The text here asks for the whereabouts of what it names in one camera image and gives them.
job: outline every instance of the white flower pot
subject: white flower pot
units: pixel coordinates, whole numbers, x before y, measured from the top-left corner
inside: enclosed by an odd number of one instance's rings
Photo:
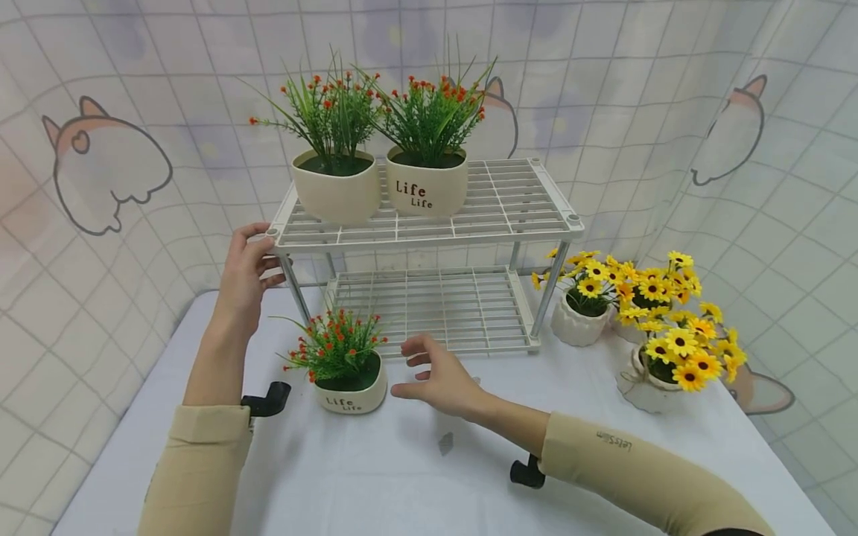
[[[462,208],[468,195],[468,155],[456,167],[435,169],[397,164],[392,160],[402,149],[387,153],[387,195],[401,214],[449,218]]]
[[[610,324],[614,333],[619,337],[628,340],[632,344],[642,345],[646,342],[646,333],[636,328],[634,324],[624,326],[623,323],[617,319],[617,310],[614,308],[611,308]]]
[[[381,367],[378,369],[375,382],[362,391],[334,391],[321,388],[315,383],[313,386],[316,389],[316,401],[319,406],[328,411],[346,415],[369,413],[381,406],[387,394],[387,372],[384,369],[384,360],[381,359]]]
[[[589,346],[599,339],[613,307],[608,306],[599,316],[585,316],[573,310],[566,301],[565,293],[554,307],[551,317],[551,330],[557,338],[573,346]]]
[[[667,383],[647,375],[637,353],[640,346],[631,350],[629,364],[617,373],[617,389],[637,409],[648,413],[670,413],[682,404],[683,391],[677,383]]]
[[[335,177],[299,168],[316,156],[313,150],[292,160],[292,179],[304,210],[322,221],[351,226],[369,220],[381,205],[381,183],[375,158],[362,151],[357,156],[372,164],[357,175]]]

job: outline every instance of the wire grid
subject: wire grid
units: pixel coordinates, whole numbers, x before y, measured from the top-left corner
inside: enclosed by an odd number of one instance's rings
[[[465,205],[446,219],[397,213],[387,195],[384,164],[378,170],[381,207],[359,226],[340,227],[309,215],[293,186],[269,228],[280,254],[569,240],[583,233],[580,218],[539,159],[469,162]]]
[[[380,315],[390,343],[385,358],[401,357],[400,343],[431,334],[451,352],[533,350],[533,317],[518,275],[507,266],[346,272],[328,284],[330,307]]]

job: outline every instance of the wire shelf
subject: wire shelf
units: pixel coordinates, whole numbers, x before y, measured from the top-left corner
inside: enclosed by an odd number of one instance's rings
[[[442,220],[397,213],[387,195],[365,224],[338,226],[305,212],[294,186],[277,211],[268,235],[279,255],[459,244],[570,240],[583,224],[539,159],[475,160],[468,163],[468,198]]]
[[[521,281],[508,266],[346,272],[325,292],[329,306],[382,317],[391,343],[384,358],[401,357],[398,343],[429,333],[458,354],[536,350]]]

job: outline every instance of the white tablecloth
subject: white tablecloth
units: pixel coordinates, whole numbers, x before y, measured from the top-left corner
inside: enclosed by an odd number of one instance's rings
[[[319,309],[321,292],[305,295]],[[211,292],[190,307],[55,536],[135,533],[215,299]],[[290,382],[293,391],[283,413],[257,420],[233,534],[659,533],[574,486],[552,479],[538,491],[512,484],[510,465],[526,461],[524,451],[422,403],[388,395],[367,415],[326,412],[302,372],[282,371],[275,352],[291,348],[298,333],[286,321],[267,318],[271,314],[299,317],[287,290],[270,291],[263,301],[263,319],[248,349],[245,392],[265,394],[274,380]],[[573,348],[553,337],[549,323],[550,317],[538,355],[466,357],[465,366],[495,394],[629,431],[708,467],[744,493],[779,536],[833,534],[726,389],[688,396],[680,413],[649,415],[616,389],[613,374],[628,354],[627,343],[606,332],[591,347]],[[387,366],[391,384],[414,372],[401,360]],[[438,442],[449,432],[453,447],[447,452]]]

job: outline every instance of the arm sleeve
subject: arm sleeve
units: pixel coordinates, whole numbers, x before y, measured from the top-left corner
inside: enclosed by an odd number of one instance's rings
[[[643,439],[561,413],[548,420],[540,470],[605,497],[670,536],[725,528],[775,536],[716,475]]]
[[[251,410],[179,406],[143,502],[138,536],[227,536],[251,445]]]

